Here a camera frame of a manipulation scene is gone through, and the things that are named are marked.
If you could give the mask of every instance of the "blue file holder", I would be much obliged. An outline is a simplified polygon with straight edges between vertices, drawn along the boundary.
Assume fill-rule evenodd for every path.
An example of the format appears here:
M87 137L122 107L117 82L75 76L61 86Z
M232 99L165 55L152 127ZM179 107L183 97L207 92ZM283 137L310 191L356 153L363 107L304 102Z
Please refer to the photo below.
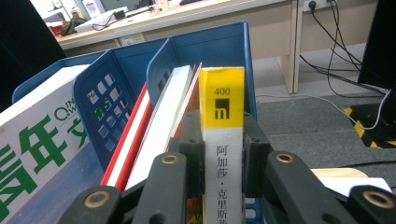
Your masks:
M146 82L148 64L165 41L109 50L75 79L73 98L104 170Z
M260 198L250 199L250 201L245 203L246 213L250 214L250 217L246 217L247 224L262 224L266 223L264 217L262 216L262 200Z
M244 66L245 110L256 118L246 22L111 49L76 78L75 104L104 169L143 84L148 83L150 101L155 105L161 86L175 67L199 63L204 67Z

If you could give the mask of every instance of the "black computer monitor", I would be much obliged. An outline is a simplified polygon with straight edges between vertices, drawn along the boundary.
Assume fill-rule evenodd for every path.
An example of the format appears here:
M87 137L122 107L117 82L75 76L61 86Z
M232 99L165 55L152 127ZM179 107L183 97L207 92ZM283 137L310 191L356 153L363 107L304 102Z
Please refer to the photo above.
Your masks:
M373 141L396 140L396 1L379 0L376 7L359 83L390 90L376 128L365 131ZM364 127L372 127L379 104L351 107Z
M30 0L1 1L0 112L23 81L65 57Z

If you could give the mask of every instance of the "power outlet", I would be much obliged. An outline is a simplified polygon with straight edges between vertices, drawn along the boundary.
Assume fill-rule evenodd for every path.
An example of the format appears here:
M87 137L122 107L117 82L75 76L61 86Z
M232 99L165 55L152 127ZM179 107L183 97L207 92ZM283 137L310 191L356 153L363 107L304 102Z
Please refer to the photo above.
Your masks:
M304 0L304 8L303 11L311 11L311 8L309 8L309 3L315 1L317 2L317 6L315 7L315 10L318 10L320 8L324 7L331 7L332 5L334 6L335 3L330 4L330 1L335 1L338 3L338 0Z
M127 35L119 38L122 47L145 42L143 34Z

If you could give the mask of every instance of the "book spine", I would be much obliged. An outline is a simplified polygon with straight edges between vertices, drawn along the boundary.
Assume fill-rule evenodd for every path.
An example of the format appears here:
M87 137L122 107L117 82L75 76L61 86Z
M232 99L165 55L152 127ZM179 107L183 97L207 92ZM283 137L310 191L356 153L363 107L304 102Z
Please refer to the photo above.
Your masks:
M203 68L200 116L205 141L204 223L244 223L243 67Z
M178 112L191 83L191 77L191 67L185 65L175 68L166 82L160 100L152 112L126 189L145 180L149 176L154 158L167 150Z
M147 84L144 84L113 157L107 166L101 185L113 186L119 190L125 189L151 113L152 106L148 87Z

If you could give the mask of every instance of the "yellow book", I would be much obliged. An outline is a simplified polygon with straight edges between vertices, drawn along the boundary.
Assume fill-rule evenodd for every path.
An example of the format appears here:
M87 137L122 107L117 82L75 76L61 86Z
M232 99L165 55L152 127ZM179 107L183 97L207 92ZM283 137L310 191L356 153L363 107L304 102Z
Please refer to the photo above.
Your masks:
M244 223L242 196L245 69L202 68L201 127L205 141L204 223Z

